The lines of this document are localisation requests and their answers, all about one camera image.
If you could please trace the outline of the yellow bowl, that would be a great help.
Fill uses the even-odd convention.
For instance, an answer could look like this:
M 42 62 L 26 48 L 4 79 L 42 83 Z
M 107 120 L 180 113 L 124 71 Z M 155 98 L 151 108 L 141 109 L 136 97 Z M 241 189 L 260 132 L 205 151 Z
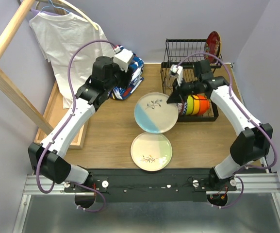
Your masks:
M 193 110 L 193 115 L 197 115 L 200 110 L 200 98 L 199 95 L 194 96 L 194 110 Z

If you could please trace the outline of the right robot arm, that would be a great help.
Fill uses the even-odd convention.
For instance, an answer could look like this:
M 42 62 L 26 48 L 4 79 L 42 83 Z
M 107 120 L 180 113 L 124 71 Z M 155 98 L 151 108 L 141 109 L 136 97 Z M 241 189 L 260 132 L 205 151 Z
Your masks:
M 167 103 L 179 103 L 190 95 L 204 94 L 222 110 L 237 135 L 229 156 L 210 169 L 208 186 L 211 189 L 219 190 L 235 173 L 253 167 L 254 161 L 268 155 L 273 133 L 271 125 L 262 124 L 246 109 L 234 94 L 231 81 L 215 76 L 209 61 L 196 62 L 196 81 L 186 82 L 179 64 L 173 64 L 169 74 L 174 76 L 174 82 Z

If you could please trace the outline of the orange-red bowl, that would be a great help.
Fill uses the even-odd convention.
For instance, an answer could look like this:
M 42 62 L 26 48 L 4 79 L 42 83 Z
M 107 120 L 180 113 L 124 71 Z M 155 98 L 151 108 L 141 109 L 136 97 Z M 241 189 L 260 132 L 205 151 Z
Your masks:
M 199 97 L 199 112 L 198 112 L 198 115 L 203 115 L 210 108 L 210 102 L 203 95 L 198 95 L 198 97 Z

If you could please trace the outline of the yellow patterned dark-rimmed plate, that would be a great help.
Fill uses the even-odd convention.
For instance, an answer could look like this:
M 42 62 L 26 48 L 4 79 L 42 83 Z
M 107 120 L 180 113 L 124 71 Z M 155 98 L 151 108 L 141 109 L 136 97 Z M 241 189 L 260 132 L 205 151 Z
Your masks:
M 219 35 L 219 40 L 220 40 L 218 58 L 221 58 L 221 59 L 222 59 L 221 53 L 222 53 L 223 42 L 222 42 L 222 37 L 221 37 L 221 35 L 220 35 L 220 34 L 218 34 L 218 35 Z

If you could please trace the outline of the green bowl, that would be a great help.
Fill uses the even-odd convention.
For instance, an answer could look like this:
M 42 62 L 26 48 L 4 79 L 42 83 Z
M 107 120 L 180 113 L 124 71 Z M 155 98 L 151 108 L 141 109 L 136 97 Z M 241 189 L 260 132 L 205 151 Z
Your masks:
M 186 115 L 193 115 L 195 110 L 195 99 L 194 95 L 190 95 L 187 99 L 187 110 Z

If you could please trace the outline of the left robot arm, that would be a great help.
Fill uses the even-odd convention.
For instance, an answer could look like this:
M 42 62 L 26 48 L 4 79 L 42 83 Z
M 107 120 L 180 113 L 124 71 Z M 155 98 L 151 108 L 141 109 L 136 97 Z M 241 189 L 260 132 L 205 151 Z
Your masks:
M 69 164 L 64 157 L 73 138 L 108 99 L 108 94 L 115 87 L 128 86 L 133 73 L 132 59 L 132 52 L 120 52 L 112 58 L 101 56 L 95 60 L 92 74 L 78 89 L 73 106 L 40 144 L 29 146 L 30 161 L 37 176 L 43 175 L 57 184 L 75 183 L 82 192 L 91 188 L 89 172 Z

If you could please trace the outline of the white and green plate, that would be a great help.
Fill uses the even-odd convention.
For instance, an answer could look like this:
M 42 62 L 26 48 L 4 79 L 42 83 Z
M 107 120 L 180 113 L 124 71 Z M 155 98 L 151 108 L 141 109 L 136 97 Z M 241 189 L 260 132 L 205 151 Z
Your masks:
M 163 134 L 142 133 L 131 144 L 131 158 L 142 170 L 155 172 L 165 168 L 172 159 L 173 149 Z

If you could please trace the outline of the red patterned bowl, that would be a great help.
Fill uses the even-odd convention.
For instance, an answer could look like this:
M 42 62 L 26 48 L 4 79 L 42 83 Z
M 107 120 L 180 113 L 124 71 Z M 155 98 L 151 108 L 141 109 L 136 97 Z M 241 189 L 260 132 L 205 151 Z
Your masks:
M 177 108 L 179 111 L 179 116 L 184 116 L 186 115 L 188 104 L 187 102 L 177 103 Z

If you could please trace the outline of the white and blue plate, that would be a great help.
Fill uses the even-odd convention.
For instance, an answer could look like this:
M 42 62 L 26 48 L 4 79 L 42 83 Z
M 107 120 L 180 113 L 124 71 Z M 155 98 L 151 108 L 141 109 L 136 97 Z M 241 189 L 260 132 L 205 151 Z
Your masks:
M 143 95 L 135 104 L 134 118 L 147 133 L 165 133 L 177 123 L 179 111 L 175 103 L 167 103 L 169 96 L 152 92 Z

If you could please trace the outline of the red floral plate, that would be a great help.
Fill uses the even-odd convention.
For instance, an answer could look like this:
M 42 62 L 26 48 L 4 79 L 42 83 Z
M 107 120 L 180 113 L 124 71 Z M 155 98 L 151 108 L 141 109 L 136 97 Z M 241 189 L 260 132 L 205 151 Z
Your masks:
M 219 33 L 216 31 L 211 32 L 206 39 L 205 48 L 204 48 L 205 53 L 210 53 L 216 57 L 218 57 L 219 45 L 220 45 L 218 34 Z

